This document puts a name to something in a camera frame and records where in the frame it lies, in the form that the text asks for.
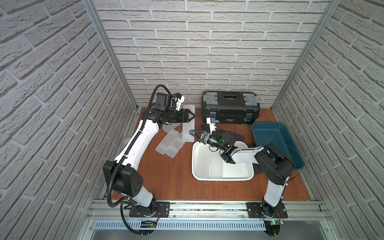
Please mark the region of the small translucent pencil case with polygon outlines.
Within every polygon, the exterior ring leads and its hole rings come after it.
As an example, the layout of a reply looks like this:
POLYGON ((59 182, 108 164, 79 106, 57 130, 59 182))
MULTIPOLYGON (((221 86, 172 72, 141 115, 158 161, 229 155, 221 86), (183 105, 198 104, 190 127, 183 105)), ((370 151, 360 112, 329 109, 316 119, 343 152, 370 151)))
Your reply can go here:
POLYGON ((195 129, 195 112, 196 107, 194 105, 184 106, 184 109, 188 109, 191 113, 188 115, 188 119, 192 118, 188 123, 183 123, 182 141, 186 143, 193 143, 195 138, 190 134, 190 130, 195 129))

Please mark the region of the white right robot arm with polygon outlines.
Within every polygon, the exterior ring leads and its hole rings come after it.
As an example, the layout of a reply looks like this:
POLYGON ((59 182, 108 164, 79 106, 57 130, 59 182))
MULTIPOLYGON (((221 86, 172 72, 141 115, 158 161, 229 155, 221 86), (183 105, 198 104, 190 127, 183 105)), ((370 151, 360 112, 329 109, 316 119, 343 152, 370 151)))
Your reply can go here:
POLYGON ((260 204, 262 213, 271 218, 281 206, 285 187, 295 168, 294 162, 275 144, 256 148, 236 146, 236 134, 225 131, 220 137, 204 130, 190 130, 198 142, 217 148, 228 164, 251 163, 261 167, 268 178, 265 196, 260 204))

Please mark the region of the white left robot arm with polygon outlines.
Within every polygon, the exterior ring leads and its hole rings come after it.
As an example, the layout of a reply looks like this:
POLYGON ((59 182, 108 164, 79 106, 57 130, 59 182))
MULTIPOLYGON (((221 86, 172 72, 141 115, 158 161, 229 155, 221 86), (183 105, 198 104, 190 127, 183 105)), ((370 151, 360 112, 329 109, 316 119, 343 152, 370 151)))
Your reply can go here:
POLYGON ((107 184, 107 203, 117 207, 122 202, 133 199, 136 205, 150 213, 154 212, 156 198, 144 187, 144 179, 137 172, 140 161, 152 138, 164 123, 189 123, 195 113, 189 109, 151 110, 147 109, 134 136, 115 160, 103 166, 107 184))

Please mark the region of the long black pencil case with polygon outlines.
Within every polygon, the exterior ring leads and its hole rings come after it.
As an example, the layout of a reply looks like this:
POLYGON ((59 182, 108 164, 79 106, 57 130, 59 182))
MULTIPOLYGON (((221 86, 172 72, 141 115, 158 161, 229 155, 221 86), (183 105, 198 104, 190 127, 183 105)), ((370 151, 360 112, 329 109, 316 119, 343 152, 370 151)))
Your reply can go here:
POLYGON ((202 130, 211 133, 210 124, 201 124, 202 130))

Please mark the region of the smooth translucent pencil case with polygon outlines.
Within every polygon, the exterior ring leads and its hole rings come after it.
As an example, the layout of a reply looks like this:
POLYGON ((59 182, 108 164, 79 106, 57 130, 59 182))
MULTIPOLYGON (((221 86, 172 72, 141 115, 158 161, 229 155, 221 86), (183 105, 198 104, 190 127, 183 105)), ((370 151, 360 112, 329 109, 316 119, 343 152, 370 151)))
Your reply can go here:
POLYGON ((169 124, 169 125, 163 125, 162 126, 162 129, 168 133, 170 130, 174 130, 176 127, 178 127, 179 125, 181 125, 181 123, 172 123, 172 124, 169 124))

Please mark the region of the flat black pencil case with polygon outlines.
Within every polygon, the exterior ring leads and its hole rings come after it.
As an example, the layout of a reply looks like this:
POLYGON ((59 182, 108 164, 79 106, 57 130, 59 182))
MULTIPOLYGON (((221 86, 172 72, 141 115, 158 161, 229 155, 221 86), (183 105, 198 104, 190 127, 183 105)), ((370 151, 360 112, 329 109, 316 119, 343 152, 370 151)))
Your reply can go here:
POLYGON ((233 140, 243 142, 245 140, 245 137, 243 135, 234 133, 233 140))

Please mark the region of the white plastic storage box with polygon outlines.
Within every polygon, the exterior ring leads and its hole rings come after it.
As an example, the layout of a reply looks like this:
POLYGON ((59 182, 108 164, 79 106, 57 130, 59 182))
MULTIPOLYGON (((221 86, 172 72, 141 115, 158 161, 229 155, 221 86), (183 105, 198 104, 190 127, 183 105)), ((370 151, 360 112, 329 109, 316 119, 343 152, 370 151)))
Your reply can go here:
POLYGON ((195 142, 192 150, 192 173, 199 181, 249 181, 254 177, 252 163, 226 163, 221 150, 195 142))

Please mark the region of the teal plastic storage tray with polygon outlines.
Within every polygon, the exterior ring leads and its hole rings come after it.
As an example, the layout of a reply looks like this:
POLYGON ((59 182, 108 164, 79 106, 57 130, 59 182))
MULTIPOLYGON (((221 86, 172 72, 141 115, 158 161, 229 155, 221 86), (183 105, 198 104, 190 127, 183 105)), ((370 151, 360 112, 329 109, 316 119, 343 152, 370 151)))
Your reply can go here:
POLYGON ((272 143, 291 158, 296 171, 303 169, 303 160, 284 124, 278 122, 255 122, 252 124, 252 133, 257 147, 272 143))

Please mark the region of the black plastic toolbox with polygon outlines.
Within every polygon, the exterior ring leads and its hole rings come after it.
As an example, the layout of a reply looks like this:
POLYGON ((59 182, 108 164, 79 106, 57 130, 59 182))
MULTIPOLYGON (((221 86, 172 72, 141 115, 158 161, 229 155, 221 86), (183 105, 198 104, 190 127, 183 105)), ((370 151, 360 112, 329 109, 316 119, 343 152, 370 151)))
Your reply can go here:
POLYGON ((252 92, 205 91, 201 107, 203 120, 249 125, 259 118, 261 110, 257 95, 252 92))

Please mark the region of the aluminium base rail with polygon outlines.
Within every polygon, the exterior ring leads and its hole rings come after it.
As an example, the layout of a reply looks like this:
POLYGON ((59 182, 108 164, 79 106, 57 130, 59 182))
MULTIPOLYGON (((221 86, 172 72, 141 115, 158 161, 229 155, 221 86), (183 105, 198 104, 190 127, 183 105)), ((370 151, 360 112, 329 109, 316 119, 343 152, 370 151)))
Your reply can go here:
POLYGON ((260 203, 247 201, 171 201, 159 202, 159 213, 145 217, 130 207, 121 211, 109 208, 106 201, 95 200, 87 213, 91 230, 223 230, 264 231, 267 226, 287 221, 330 221, 332 217, 323 202, 286 201, 268 218, 261 213, 260 203))

